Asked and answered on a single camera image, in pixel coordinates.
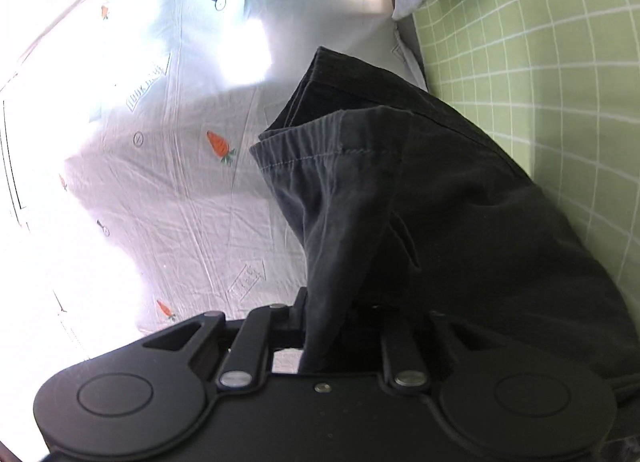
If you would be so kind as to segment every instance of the screw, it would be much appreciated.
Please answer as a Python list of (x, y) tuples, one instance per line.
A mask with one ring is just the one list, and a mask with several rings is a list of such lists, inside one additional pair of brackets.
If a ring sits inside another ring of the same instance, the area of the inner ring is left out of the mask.
[(232, 370), (231, 372), (226, 372), (220, 376), (220, 384), (226, 386), (227, 388), (244, 388), (251, 384), (252, 378), (251, 374), (247, 372), (243, 372), (242, 370)]
[(332, 388), (328, 382), (318, 382), (318, 384), (314, 386), (314, 390), (319, 394), (328, 394), (331, 392)]
[(418, 370), (405, 370), (396, 376), (396, 383), (406, 388), (416, 388), (426, 384), (427, 376)]

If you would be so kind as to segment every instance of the bed sheet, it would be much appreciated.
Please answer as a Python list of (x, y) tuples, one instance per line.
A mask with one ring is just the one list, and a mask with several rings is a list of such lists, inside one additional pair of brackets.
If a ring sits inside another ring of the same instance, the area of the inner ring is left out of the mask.
[(248, 153), (318, 46), (420, 83), (390, 0), (86, 0), (2, 92), (18, 216), (93, 356), (291, 303), (305, 256)]

